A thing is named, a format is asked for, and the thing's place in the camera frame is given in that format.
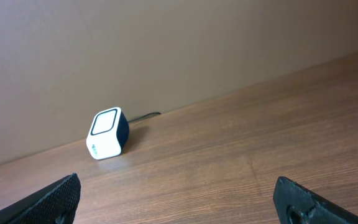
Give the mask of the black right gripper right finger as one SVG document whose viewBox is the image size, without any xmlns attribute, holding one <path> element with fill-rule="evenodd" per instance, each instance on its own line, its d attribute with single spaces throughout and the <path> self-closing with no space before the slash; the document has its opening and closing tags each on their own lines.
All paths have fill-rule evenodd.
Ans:
<svg viewBox="0 0 358 224">
<path fill-rule="evenodd" d="M 358 216 L 280 176 L 273 202 L 281 224 L 358 224 Z"/>
</svg>

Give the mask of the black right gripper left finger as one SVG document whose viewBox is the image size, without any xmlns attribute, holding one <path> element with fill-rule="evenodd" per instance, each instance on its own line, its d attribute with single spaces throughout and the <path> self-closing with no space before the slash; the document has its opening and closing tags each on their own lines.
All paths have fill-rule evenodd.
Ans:
<svg viewBox="0 0 358 224">
<path fill-rule="evenodd" d="M 73 173 L 0 210 L 0 224 L 72 224 L 80 195 Z"/>
</svg>

